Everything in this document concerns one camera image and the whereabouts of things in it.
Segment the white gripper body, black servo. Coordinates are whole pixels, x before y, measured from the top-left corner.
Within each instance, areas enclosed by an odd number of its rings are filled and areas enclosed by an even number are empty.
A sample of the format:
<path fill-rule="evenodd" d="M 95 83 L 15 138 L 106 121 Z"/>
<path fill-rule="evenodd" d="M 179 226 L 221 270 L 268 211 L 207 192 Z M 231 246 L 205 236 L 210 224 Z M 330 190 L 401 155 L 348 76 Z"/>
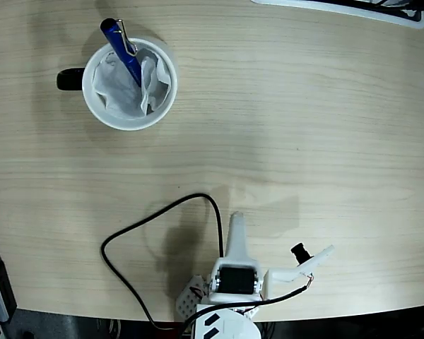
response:
<path fill-rule="evenodd" d="M 219 258 L 210 274 L 208 303 L 261 301 L 264 282 L 261 266 L 250 258 Z"/>

